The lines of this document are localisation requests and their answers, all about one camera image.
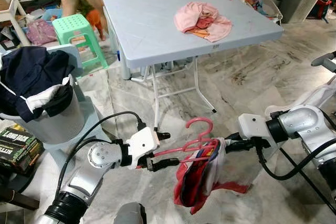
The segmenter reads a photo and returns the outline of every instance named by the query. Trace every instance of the white folding table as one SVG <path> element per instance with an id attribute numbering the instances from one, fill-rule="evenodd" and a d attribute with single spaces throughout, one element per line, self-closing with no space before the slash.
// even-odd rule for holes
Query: white folding table
<path id="1" fill-rule="evenodd" d="M 198 87 L 196 56 L 229 48 L 258 44 L 281 37 L 282 28 L 239 0 L 103 0 L 109 28 L 116 35 L 122 64 L 122 78 L 131 78 L 130 68 L 152 66 L 155 94 L 155 122 L 159 121 L 159 98 L 196 90 L 215 112 Z M 231 33 L 211 43 L 183 34 L 174 25 L 176 11 L 191 1 L 208 2 L 233 23 Z M 158 94 L 154 64 L 194 57 L 195 86 L 164 95 Z"/>

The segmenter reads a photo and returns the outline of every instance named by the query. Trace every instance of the pink clothing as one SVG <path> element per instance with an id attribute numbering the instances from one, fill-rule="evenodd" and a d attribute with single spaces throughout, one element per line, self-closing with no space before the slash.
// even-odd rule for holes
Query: pink clothing
<path id="1" fill-rule="evenodd" d="M 177 29 L 191 32 L 211 42 L 227 36 L 232 27 L 230 20 L 218 13 L 209 3 L 189 2 L 179 9 L 174 17 Z"/>

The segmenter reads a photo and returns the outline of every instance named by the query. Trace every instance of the plastic hanger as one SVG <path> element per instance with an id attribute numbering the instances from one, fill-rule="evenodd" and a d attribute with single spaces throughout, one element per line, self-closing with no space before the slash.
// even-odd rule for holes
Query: plastic hanger
<path id="1" fill-rule="evenodd" d="M 205 135 L 209 134 L 212 129 L 213 129 L 213 122 L 204 117 L 198 117 L 189 120 L 185 127 L 189 128 L 193 123 L 195 122 L 206 122 L 208 123 L 208 129 L 202 133 L 200 133 L 197 137 L 197 139 L 192 140 L 187 142 L 185 145 L 183 145 L 180 148 L 175 148 L 171 150 L 166 150 L 158 153 L 154 153 L 154 157 L 166 155 L 169 153 L 174 153 L 174 152 L 194 152 L 194 151 L 199 151 L 199 150 L 208 150 L 208 149 L 213 149 L 215 150 L 218 146 L 218 140 L 212 139 L 209 137 L 204 138 Z M 200 161 L 200 160 L 208 160 L 210 157 L 198 157 L 198 158 L 190 158 L 187 160 L 181 160 L 180 163 L 186 163 L 186 162 L 194 162 L 194 161 Z"/>

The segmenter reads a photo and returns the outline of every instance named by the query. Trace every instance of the wire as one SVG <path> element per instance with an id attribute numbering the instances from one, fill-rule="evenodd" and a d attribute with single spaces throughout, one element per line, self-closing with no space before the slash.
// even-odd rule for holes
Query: wire
<path id="1" fill-rule="evenodd" d="M 64 165 L 61 169 L 61 172 L 59 174 L 59 177 L 58 177 L 58 184 L 57 184 L 57 189 L 56 189 L 56 193 L 55 193 L 55 197 L 57 197 L 60 189 L 61 189 L 61 185 L 62 185 L 62 181 L 63 181 L 63 178 L 64 178 L 64 174 L 65 174 L 65 171 L 67 169 L 67 166 L 68 166 L 68 163 L 69 161 L 72 159 L 72 157 L 79 151 L 79 146 L 81 144 L 81 142 L 85 139 L 85 137 L 87 137 L 87 135 L 90 134 L 90 132 L 92 130 L 94 130 L 98 125 L 100 125 L 102 122 L 110 119 L 110 118 L 113 118 L 115 116 L 119 116 L 119 115 L 124 115 L 124 114 L 132 114 L 136 117 L 137 121 L 138 121 L 138 125 L 139 124 L 143 124 L 141 118 L 138 116 L 138 114 L 136 114 L 135 112 L 133 111 L 123 111 L 123 112 L 119 112 L 119 113 L 116 113 L 116 114 L 113 114 L 113 115 L 109 115 L 101 120 L 99 120 L 94 126 L 92 126 L 80 139 L 79 141 L 74 145 L 74 147 L 71 149 L 67 159 L 65 160 L 64 162 Z"/>
<path id="2" fill-rule="evenodd" d="M 262 146 L 256 146 L 257 155 L 259 157 L 259 162 L 261 163 L 261 166 L 264 168 L 264 170 L 268 173 L 269 176 L 272 178 L 275 178 L 277 180 L 287 180 L 299 173 L 313 158 L 315 158 L 316 155 L 318 155 L 320 152 L 324 151 L 327 147 L 330 145 L 336 143 L 336 138 L 322 144 L 319 146 L 316 150 L 312 151 L 307 157 L 305 157 L 293 170 L 291 170 L 289 173 L 278 176 L 271 172 L 271 170 L 266 165 L 266 160 L 263 155 L 263 149 Z"/>
<path id="3" fill-rule="evenodd" d="M 283 153 L 283 155 L 288 159 L 288 161 L 296 167 L 297 164 L 295 161 L 288 155 L 287 152 L 285 152 L 284 149 L 280 148 L 280 151 Z M 313 190 L 320 196 L 320 198 L 324 201 L 324 203 L 330 208 L 330 210 L 336 215 L 336 209 L 330 204 L 330 202 L 327 200 L 327 198 L 323 195 L 323 193 L 317 188 L 317 186 L 313 183 L 313 181 L 310 180 L 310 178 L 302 171 L 300 170 L 299 173 L 301 176 L 307 181 L 307 183 L 313 188 Z"/>
<path id="4" fill-rule="evenodd" d="M 333 127 L 334 130 L 336 130 L 336 124 L 331 120 L 331 118 L 323 110 L 321 110 L 321 111 L 322 111 L 325 119 L 327 119 L 328 123 Z"/>

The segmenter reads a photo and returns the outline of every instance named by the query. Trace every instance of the metal table leg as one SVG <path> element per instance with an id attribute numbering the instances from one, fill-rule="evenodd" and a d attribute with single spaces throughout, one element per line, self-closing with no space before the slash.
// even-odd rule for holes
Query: metal table leg
<path id="1" fill-rule="evenodd" d="M 195 79 L 195 88 L 198 95 L 202 98 L 202 100 L 212 109 L 212 112 L 216 113 L 217 111 L 213 107 L 213 105 L 205 98 L 205 96 L 201 93 L 200 87 L 198 86 L 198 71 L 197 71 L 197 58 L 194 57 L 194 79 Z"/>
<path id="2" fill-rule="evenodd" d="M 187 89 L 182 89 L 182 90 L 178 90 L 178 91 L 175 91 L 175 92 L 171 92 L 171 93 L 166 93 L 166 94 L 159 95 L 159 92 L 158 92 L 158 89 L 157 89 L 158 87 L 157 87 L 156 79 L 159 78 L 159 77 L 169 76 L 169 75 L 172 75 L 172 74 L 175 74 L 175 73 L 178 73 L 178 72 L 185 71 L 188 68 L 178 70 L 178 71 L 169 72 L 169 73 L 164 73 L 164 74 L 160 74 L 160 75 L 156 75 L 155 66 L 152 65 L 152 67 L 151 67 L 152 78 L 143 78 L 143 79 L 140 79 L 140 80 L 138 80 L 138 79 L 134 80 L 134 78 L 132 78 L 132 80 L 138 81 L 138 82 L 143 82 L 143 81 L 150 80 L 150 79 L 152 79 L 152 81 L 153 81 L 153 90 L 154 90 L 154 97 L 155 97 L 155 117 L 154 117 L 154 130 L 155 131 L 158 130 L 159 118 L 160 118 L 160 115 L 159 115 L 159 105 L 160 105 L 159 104 L 159 99 L 163 98 L 163 97 L 168 97 L 170 95 L 181 94 L 181 93 L 184 93 L 184 92 L 196 90 L 198 95 L 210 107 L 210 109 L 214 113 L 217 112 L 215 110 L 214 106 L 205 98 L 205 96 L 201 93 L 201 91 L 199 89 L 200 87 L 198 85 L 198 70 L 197 70 L 197 59 L 196 59 L 196 57 L 193 57 L 193 62 L 191 64 L 194 64 L 194 81 L 195 81 L 194 86 L 190 87 L 190 88 L 187 88 Z"/>
<path id="3" fill-rule="evenodd" d="M 158 131 L 159 125 L 159 94 L 156 86 L 156 77 L 155 77 L 155 65 L 152 65 L 152 79 L 153 79 L 153 89 L 155 96 L 155 116 L 154 116 L 154 131 Z"/>

